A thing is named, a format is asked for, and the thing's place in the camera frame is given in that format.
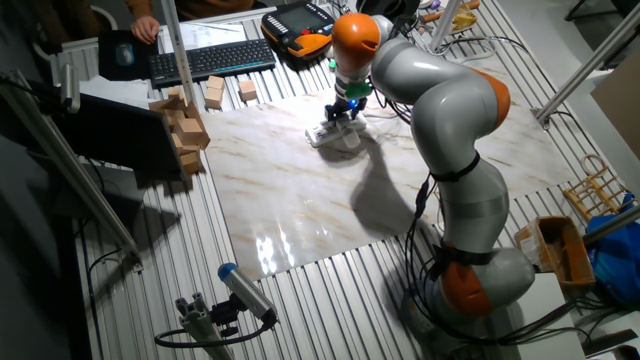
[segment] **stack of wooden blocks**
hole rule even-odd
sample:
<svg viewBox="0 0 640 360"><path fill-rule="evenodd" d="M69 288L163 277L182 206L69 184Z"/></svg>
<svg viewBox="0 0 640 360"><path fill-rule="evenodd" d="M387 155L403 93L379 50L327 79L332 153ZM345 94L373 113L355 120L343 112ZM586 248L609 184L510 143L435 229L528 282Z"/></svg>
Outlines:
<svg viewBox="0 0 640 360"><path fill-rule="evenodd" d="M196 105L187 104L180 88L173 87L169 89L169 99L150 103L149 110L165 116L187 174L202 171L200 149L209 145L210 138Z"/></svg>

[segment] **black strap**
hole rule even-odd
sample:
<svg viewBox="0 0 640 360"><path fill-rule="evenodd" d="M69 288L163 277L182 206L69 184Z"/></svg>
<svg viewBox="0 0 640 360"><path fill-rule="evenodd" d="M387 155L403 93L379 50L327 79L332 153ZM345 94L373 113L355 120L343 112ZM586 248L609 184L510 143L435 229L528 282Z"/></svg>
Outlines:
<svg viewBox="0 0 640 360"><path fill-rule="evenodd" d="M471 164L469 164L469 166L467 166L466 168L458 171L457 173L449 172L442 175L431 173L431 176L433 176L433 179L438 182L458 182L463 176L467 175L471 172L471 170L475 169L479 162L480 154L478 154L478 152L476 151L476 157L473 158Z"/></svg>
<svg viewBox="0 0 640 360"><path fill-rule="evenodd" d="M491 261L492 253L470 253L459 250L451 246L434 246L435 263L429 270L429 277L432 281L436 281L442 273L447 270L452 262L457 262L463 266L470 265L487 265Z"/></svg>

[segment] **table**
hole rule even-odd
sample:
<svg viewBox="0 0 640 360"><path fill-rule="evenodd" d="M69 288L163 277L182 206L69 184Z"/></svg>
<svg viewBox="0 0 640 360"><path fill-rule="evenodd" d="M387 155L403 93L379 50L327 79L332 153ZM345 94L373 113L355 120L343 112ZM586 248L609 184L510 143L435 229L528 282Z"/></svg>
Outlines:
<svg viewBox="0 0 640 360"><path fill-rule="evenodd" d="M497 59L468 64L511 91L502 126L476 143L502 173L509 197L572 179L504 66ZM205 152L231 244L252 280L403 234L411 225L428 169L410 126L370 95L360 146L336 141L314 149L304 132L324 120L324 106L334 98L327 90L203 116L214 134ZM438 194L427 202L425 223L443 221Z"/></svg>
<svg viewBox="0 0 640 360"><path fill-rule="evenodd" d="M270 10L206 21L241 23L248 38L253 39L260 37L260 17ZM479 22L474 35L502 35L522 41L495 0L483 2L477 15ZM541 106L547 101L554 85L548 82L544 72L518 50L505 44L499 44L498 49L498 59L514 78L526 103ZM96 39L65 44L63 50L52 58L54 81L65 63L75 65L82 80L97 74ZM473 52L464 45L455 46L448 57L468 54ZM258 100L253 104L330 88L318 66L295 74L279 64L274 71L246 75L242 80L246 78L254 79L258 87ZM237 81L238 78L230 79L227 88L237 89ZM150 94L156 99L166 96L159 91L150 91ZM197 101L203 104L202 91L198 94ZM224 111L248 105L241 103L231 91L225 95L230 96L225 96ZM589 135L569 118L554 115L548 134L576 175L581 171L581 156L599 152L589 141ZM205 167L211 170L206 162ZM565 214L579 226L584 225L561 194L568 186L565 183L515 199L497 245L514 246L512 235L536 216ZM158 348L151 339L154 334L178 328L175 299L201 291L210 305L226 300L228 290L217 281L216 272L220 264L236 259L212 178L207 174L195 176L194 188L187 194L173 192L173 185L166 189L165 193L165 184L157 183L147 190L141 217L134 227L134 238L144 245L141 246L144 270L141 273L122 271L116 262L107 261L98 264L91 274L93 283L100 285L96 291L97 324L85 298L95 358L100 358L96 331L99 326L105 358L206 359L206 355L197 350ZM158 210L180 216L167 221ZM95 231L95 228L89 225L87 230ZM88 235L89 263L114 249L108 238ZM76 246L78 262L84 264L79 239ZM418 250L423 259L429 256L424 242L419 242ZM275 331L234 345L232 349L238 359L419 358L423 349L396 320L397 306L406 286L401 272L403 266L402 245L391 238L261 279L257 285L273 299L281 324ZM86 295L86 278L83 276L81 280ZM247 334L258 325L251 316L241 314L238 327L241 334ZM466 353L458 355L465 358Z"/></svg>

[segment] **wooden block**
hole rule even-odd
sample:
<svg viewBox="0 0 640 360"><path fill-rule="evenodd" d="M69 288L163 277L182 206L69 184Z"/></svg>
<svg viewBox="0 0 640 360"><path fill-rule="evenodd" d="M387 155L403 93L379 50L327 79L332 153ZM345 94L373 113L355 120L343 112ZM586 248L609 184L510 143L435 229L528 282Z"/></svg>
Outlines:
<svg viewBox="0 0 640 360"><path fill-rule="evenodd" d="M200 166L200 152L198 151L180 156L180 162L189 175L195 174L202 169Z"/></svg>
<svg viewBox="0 0 640 360"><path fill-rule="evenodd" d="M218 109L222 105L222 90L208 88L207 94L204 96L204 103L209 109Z"/></svg>
<svg viewBox="0 0 640 360"><path fill-rule="evenodd" d="M175 133L184 145L199 145L202 141L202 128L196 119L179 120L175 127Z"/></svg>
<svg viewBox="0 0 640 360"><path fill-rule="evenodd" d="M179 154L180 150L183 147L182 141L180 141L180 138L178 137L178 134L176 134L176 133L171 134L171 138L173 139L173 145L176 146L176 149L178 150L178 154Z"/></svg>
<svg viewBox="0 0 640 360"><path fill-rule="evenodd" d="M179 87L174 86L169 88L169 99L178 99L184 101L184 93Z"/></svg>
<svg viewBox="0 0 640 360"><path fill-rule="evenodd" d="M184 111L182 110L164 110L164 116L167 118L167 124L169 129L173 131L178 121L184 120Z"/></svg>
<svg viewBox="0 0 640 360"><path fill-rule="evenodd" d="M256 94L256 86L252 80L240 81L240 98L242 101L255 100L258 98Z"/></svg>
<svg viewBox="0 0 640 360"><path fill-rule="evenodd" d="M186 155L200 151L197 145L183 145L176 133L171 134L171 138L173 139L173 144L176 146L176 150L178 150L178 155Z"/></svg>
<svg viewBox="0 0 640 360"><path fill-rule="evenodd" d="M209 80L207 80L207 87L210 89L224 90L224 78L209 76Z"/></svg>
<svg viewBox="0 0 640 360"><path fill-rule="evenodd" d="M204 126L204 122L202 122L202 117L200 117L198 107L193 102L190 102L189 106L187 106L187 109L185 110L185 113L188 117L196 119L196 121L198 121L198 125L200 125L200 128L202 129L202 137L200 138L200 143L198 144L198 146L200 146L200 149L206 148L209 145L209 141L211 141L211 139L209 138L209 134L207 134L207 128Z"/></svg>

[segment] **blue cap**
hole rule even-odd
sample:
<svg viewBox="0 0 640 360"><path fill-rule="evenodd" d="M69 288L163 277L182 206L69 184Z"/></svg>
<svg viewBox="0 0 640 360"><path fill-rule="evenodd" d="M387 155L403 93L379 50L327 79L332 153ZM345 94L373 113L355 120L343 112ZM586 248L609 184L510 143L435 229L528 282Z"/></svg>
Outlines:
<svg viewBox="0 0 640 360"><path fill-rule="evenodd" d="M218 277L220 278L220 281L224 282L227 276L229 276L229 274L231 274L231 272L237 268L238 265L234 263L226 263L220 265L220 267L218 268Z"/></svg>

